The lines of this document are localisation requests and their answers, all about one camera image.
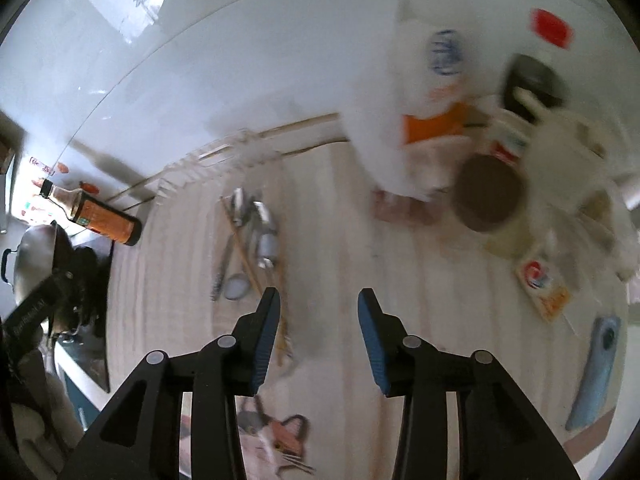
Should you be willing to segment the large steel spoon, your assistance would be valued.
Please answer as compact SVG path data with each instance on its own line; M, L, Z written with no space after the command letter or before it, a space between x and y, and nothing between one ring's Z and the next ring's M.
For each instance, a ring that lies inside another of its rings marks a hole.
M242 272L230 275L224 282L222 294L229 301L239 301L252 290L248 276Z

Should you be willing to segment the small steel spoon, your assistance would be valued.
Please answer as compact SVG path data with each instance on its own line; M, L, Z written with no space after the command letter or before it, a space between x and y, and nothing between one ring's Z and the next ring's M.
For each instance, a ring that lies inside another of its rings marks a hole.
M272 270L279 259L280 242L274 217L262 200L253 200L258 218L256 258L262 269Z
M244 188L235 188L230 198L231 217L233 224L240 228L247 218L248 201Z

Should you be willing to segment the black gas stove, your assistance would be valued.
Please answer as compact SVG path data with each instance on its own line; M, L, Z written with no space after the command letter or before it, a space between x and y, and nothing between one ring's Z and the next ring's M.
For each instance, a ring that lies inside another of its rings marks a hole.
M112 248L89 245L74 248L74 256L88 264L81 271L73 296L72 326L58 336L58 344L79 368L106 393L111 391L106 357L106 311Z

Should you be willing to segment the steel wok with lid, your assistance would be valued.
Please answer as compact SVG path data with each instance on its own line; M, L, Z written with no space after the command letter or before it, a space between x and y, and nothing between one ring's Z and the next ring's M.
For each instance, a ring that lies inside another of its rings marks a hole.
M19 306L55 270L73 257L70 238L55 221L31 226L17 248L6 248L1 258L1 279L10 285Z

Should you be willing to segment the blue smartphone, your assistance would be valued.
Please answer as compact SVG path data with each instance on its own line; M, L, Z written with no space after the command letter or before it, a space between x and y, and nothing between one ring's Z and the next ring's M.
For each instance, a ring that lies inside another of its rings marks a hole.
M567 431L590 426L599 417L608 394L620 340L620 324L616 315L599 316L593 323L588 358L565 424Z

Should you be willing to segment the brown sauce bottle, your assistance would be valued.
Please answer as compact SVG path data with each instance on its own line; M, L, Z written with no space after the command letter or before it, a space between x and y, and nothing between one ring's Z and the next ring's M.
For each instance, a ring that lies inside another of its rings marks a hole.
M39 194L61 208L66 218L113 242L134 246L142 234L141 221L101 202L82 188L70 191L44 179Z

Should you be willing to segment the small seasoning packet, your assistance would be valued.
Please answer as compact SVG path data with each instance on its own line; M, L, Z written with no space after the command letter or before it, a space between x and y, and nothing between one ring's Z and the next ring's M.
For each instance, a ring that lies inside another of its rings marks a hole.
M540 255L524 258L515 275L540 317L553 322L572 300L572 293L556 266Z

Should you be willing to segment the brown lid spice jar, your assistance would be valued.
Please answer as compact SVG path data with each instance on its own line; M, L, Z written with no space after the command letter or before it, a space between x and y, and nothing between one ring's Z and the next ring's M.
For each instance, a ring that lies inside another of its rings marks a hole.
M525 180L512 166L491 155L475 154L454 178L451 205L467 228L487 233L516 214L526 193Z

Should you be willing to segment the clear plastic organizer tray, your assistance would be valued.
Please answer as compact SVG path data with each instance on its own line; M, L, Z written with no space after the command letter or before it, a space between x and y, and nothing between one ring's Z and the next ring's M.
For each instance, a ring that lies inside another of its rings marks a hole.
M210 300L230 235L220 198L235 188L244 188L271 211L286 288L284 184L281 150L249 133L207 145L169 166L160 178L141 249L145 307L163 321L220 332L260 296L249 292L229 301L221 294L217 302Z

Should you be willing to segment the clear plastic bag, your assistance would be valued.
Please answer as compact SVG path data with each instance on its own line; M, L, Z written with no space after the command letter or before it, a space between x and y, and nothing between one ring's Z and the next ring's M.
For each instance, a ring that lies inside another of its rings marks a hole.
M532 174L544 199L580 221L623 283L639 269L638 234L615 181L626 155L619 133L574 112L549 114L530 147Z

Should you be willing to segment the white salt bag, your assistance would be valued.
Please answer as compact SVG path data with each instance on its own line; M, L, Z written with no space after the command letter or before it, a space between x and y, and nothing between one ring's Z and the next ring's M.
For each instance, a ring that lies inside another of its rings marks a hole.
M390 39L352 86L344 133L384 192L429 202L472 151L477 15L470 0L398 0Z

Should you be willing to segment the red cap soy bottle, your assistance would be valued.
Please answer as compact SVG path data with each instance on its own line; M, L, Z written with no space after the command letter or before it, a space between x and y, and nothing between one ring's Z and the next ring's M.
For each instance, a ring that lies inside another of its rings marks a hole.
M532 92L547 108L565 104L567 86L556 71L553 58L570 47L573 29L562 18L544 9L530 11L529 29L537 39L536 47L530 53L518 53L511 58L501 90L501 102L505 110L536 124L537 118L516 98L515 90Z

